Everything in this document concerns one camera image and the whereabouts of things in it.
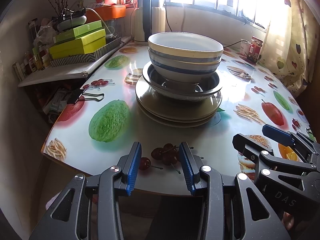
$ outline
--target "heart pattern curtain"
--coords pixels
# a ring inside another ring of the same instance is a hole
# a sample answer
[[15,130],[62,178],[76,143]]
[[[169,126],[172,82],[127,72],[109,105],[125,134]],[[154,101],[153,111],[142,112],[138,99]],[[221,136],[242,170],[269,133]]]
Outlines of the heart pattern curtain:
[[271,20],[260,62],[297,97],[312,81],[319,24],[304,0],[269,0]]

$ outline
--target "chevron pattern box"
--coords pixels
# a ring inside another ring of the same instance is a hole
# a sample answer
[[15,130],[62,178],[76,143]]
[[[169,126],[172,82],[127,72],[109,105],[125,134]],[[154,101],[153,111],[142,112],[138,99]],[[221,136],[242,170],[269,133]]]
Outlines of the chevron pattern box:
[[115,39],[112,42],[109,42],[107,45],[103,46],[100,49],[97,49],[93,53],[76,55],[71,57],[59,58],[51,61],[52,67],[75,64],[75,63],[86,63],[86,62],[95,62],[102,56],[106,55],[108,52],[112,51],[121,44],[121,37]]

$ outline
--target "white shelf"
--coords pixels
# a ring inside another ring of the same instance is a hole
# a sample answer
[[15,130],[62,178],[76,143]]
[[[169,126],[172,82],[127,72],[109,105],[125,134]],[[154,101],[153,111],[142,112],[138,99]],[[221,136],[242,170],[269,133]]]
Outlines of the white shelf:
[[[130,37],[123,37],[122,41],[127,43]],[[108,52],[95,62],[77,63],[58,67],[49,67],[44,70],[38,70],[28,75],[24,81],[18,84],[18,87],[25,87],[34,84],[46,83],[57,80],[86,78],[96,68],[100,67],[108,58],[110,58],[124,44],[121,43],[118,47]]]

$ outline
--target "orange container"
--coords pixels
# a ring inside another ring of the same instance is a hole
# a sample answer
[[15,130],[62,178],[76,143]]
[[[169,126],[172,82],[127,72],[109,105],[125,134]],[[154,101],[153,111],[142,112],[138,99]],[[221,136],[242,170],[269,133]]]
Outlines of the orange container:
[[[104,21],[125,17],[125,5],[122,4],[106,5],[103,7],[95,8],[94,10],[100,15],[100,17]],[[93,11],[90,10],[86,11],[86,16],[86,23],[100,20],[99,17]]]

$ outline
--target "electric kettle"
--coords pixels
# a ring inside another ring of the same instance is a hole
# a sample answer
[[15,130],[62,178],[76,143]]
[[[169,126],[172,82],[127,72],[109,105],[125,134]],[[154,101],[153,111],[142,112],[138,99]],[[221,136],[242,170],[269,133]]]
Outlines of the electric kettle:
[[148,38],[165,31],[164,0],[136,0],[134,43],[148,45]]

